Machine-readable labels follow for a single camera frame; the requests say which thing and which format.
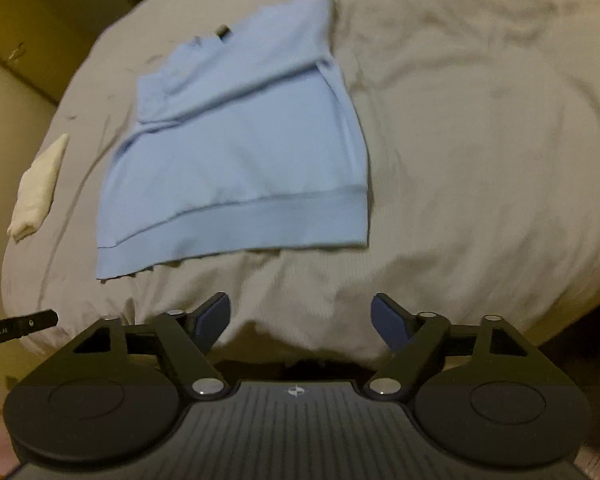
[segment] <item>white folded cloth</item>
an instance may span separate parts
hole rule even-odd
[[[67,134],[59,137],[36,157],[31,167],[22,175],[18,188],[18,200],[13,209],[11,225],[7,229],[7,234],[15,241],[40,229],[49,213],[58,171],[68,142]]]

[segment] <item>light blue sweatshirt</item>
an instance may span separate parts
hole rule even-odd
[[[364,246],[367,161],[331,0],[263,7],[138,81],[98,208],[99,279],[205,254]]]

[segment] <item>beige bed sheet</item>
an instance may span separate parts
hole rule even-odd
[[[50,214],[5,254],[7,313],[59,314],[31,351],[219,290],[233,317],[213,360],[371,366],[386,355],[376,292],[453,322],[501,314],[536,343],[600,302],[600,0],[336,0],[334,54],[370,158],[369,248],[241,251],[97,281],[98,194],[137,77],[278,1],[149,0],[94,46],[41,147],[71,138]]]

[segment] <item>silver bolt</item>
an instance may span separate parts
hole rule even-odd
[[[224,383],[215,377],[205,377],[193,383],[193,390],[200,395],[215,395],[224,390]]]
[[[389,377],[382,377],[380,379],[374,379],[369,383],[369,387],[380,395],[392,395],[400,391],[402,385],[395,379]]]

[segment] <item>white cross logo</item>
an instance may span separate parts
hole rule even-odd
[[[304,388],[302,386],[292,386],[287,390],[289,395],[293,395],[296,399],[302,395],[304,395]]]

